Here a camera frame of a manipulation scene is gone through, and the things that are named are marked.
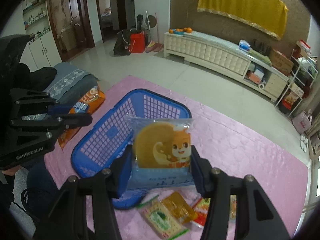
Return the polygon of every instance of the red bag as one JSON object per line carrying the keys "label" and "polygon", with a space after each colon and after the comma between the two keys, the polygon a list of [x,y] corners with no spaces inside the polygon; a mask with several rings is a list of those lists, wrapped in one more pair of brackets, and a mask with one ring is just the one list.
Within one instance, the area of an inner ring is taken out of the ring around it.
{"label": "red bag", "polygon": [[144,32],[131,34],[129,51],[131,53],[142,53],[145,50]]}

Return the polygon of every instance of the doorway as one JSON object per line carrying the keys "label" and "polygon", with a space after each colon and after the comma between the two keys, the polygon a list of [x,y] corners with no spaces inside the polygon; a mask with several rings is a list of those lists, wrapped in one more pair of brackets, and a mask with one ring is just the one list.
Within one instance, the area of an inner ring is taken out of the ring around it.
{"label": "doorway", "polygon": [[96,0],[103,42],[119,30],[135,27],[134,0]]}
{"label": "doorway", "polygon": [[94,47],[86,0],[47,0],[49,22],[62,61]]}

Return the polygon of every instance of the pink blanket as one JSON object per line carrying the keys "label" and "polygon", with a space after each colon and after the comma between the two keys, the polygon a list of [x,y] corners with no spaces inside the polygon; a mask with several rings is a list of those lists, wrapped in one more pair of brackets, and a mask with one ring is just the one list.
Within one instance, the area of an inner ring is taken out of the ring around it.
{"label": "pink blanket", "polygon": [[[58,188],[75,175],[70,157],[76,144],[92,129],[93,125],[129,91],[145,88],[186,105],[194,118],[191,131],[194,144],[201,157],[213,167],[219,167],[228,175],[243,178],[246,174],[256,177],[285,226],[293,236],[303,209],[307,181],[307,167],[287,151],[243,124],[204,106],[199,102],[133,76],[124,78],[106,92],[106,100],[93,114],[93,122],[83,127],[62,150],[45,155],[45,164]],[[93,229],[91,201],[87,201],[88,227]],[[159,237],[135,210],[116,211],[122,239],[153,240]],[[227,239],[233,239],[234,224],[229,225]],[[200,239],[201,231],[190,231],[179,239]]]}

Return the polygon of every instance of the yellow snack packet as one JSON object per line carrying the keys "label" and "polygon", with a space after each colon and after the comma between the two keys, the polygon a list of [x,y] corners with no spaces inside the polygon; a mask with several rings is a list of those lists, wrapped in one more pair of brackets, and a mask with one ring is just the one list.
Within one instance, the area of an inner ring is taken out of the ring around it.
{"label": "yellow snack packet", "polygon": [[161,202],[170,214],[181,224],[188,223],[198,216],[178,191],[173,192]]}

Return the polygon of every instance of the drawer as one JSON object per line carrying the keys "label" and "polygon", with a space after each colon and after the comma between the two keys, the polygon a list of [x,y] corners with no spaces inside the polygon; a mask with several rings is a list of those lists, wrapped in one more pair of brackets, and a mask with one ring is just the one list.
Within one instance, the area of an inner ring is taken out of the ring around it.
{"label": "drawer", "polygon": [[279,97],[287,82],[275,74],[271,74],[264,90],[275,97]]}

